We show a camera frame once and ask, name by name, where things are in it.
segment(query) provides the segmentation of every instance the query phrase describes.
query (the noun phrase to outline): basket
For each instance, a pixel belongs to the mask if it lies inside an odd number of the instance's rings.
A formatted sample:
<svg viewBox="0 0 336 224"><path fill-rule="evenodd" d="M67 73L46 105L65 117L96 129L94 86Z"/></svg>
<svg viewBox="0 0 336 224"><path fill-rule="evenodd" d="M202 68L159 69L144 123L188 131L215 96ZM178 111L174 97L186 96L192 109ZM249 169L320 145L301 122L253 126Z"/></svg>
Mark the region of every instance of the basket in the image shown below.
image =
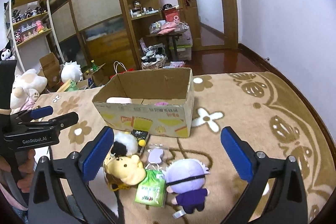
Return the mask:
<svg viewBox="0 0 336 224"><path fill-rule="evenodd" d="M156 62L151 62L148 65L145 65L144 63L141 63L141 68L142 69L159 69L162 68L167 61L167 56L163 57L162 60L156 61Z"/></svg>

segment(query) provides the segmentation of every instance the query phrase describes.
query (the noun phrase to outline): table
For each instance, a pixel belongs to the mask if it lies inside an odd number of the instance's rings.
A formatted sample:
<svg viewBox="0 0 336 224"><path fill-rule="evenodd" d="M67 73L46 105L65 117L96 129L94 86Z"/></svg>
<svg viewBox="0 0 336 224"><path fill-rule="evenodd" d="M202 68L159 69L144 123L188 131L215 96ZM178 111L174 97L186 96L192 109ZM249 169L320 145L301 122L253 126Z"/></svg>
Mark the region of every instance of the table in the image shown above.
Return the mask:
<svg viewBox="0 0 336 224"><path fill-rule="evenodd" d="M158 33L154 33L154 34L149 34L146 37L166 37L166 41L167 41L167 49L169 49L169 37L171 37L172 41L173 41L173 47L174 47L174 57L172 57L172 61L178 61L179 57L177 55L177 46L176 46L176 38L179 38L180 36L182 36L182 34L184 32L186 32L187 29L178 31L178 32L169 32L169 33L165 33L165 34L158 34Z"/></svg>

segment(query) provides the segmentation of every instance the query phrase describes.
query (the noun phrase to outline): wooden floor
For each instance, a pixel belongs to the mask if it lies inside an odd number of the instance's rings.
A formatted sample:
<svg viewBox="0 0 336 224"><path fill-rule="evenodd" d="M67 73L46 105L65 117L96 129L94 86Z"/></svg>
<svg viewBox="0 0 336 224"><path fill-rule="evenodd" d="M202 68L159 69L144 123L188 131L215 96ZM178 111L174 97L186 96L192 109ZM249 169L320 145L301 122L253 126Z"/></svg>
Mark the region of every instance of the wooden floor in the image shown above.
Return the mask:
<svg viewBox="0 0 336 224"><path fill-rule="evenodd" d="M266 71L240 49L196 51L192 53L192 60L187 61L186 65L192 68L193 75Z"/></svg>

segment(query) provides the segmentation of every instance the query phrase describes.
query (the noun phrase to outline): rug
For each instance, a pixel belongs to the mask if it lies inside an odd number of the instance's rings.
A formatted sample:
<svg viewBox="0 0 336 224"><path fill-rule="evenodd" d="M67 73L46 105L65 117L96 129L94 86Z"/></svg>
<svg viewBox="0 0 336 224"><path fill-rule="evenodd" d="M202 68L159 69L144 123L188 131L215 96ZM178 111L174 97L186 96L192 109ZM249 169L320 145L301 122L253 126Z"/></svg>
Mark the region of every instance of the rug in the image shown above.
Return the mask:
<svg viewBox="0 0 336 224"><path fill-rule="evenodd" d="M193 158L209 168L205 187L210 190L210 195L206 197L204 211L174 220L172 214L180 207L171 204L173 195L168 195L164 208L149 207L134 202L135 187L118 191L117 209L113 204L108 206L119 214L119 223L220 223L247 185L239 178L221 145L220 132L225 126L231 126L255 151L262 150L269 157L279 159L289 155L296 157L304 179L308 219L311 221L334 190L336 172L327 142L299 97L270 72L195 76L194 89L190 138L151 136L149 143L162 143L169 147L164 157L168 164L177 159ZM60 143L52 147L55 159L80 151L105 126L91 103L99 90L53 93L42 95L37 101L40 106L51 105L53 116L70 111L79 115L78 124L63 130L59 136ZM251 220L261 215L273 182L268 181ZM71 194L67 184L63 186L66 194ZM102 185L102 191L107 191L104 187L106 185Z"/></svg>

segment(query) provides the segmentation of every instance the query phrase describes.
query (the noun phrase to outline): person's hand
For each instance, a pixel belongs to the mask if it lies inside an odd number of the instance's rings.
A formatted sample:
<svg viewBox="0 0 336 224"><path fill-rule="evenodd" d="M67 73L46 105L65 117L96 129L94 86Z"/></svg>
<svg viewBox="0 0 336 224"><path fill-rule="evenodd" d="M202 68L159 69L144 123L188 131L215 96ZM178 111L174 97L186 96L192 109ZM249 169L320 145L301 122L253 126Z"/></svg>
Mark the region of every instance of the person's hand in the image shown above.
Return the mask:
<svg viewBox="0 0 336 224"><path fill-rule="evenodd" d="M28 160L24 164L19 166L20 172L27 173L27 175L23 179L17 182L17 186L21 189L23 193L29 193L30 186L33 181L35 165L34 156L35 150L29 150ZM0 157L0 169L7 172L11 171L11 167L3 157Z"/></svg>

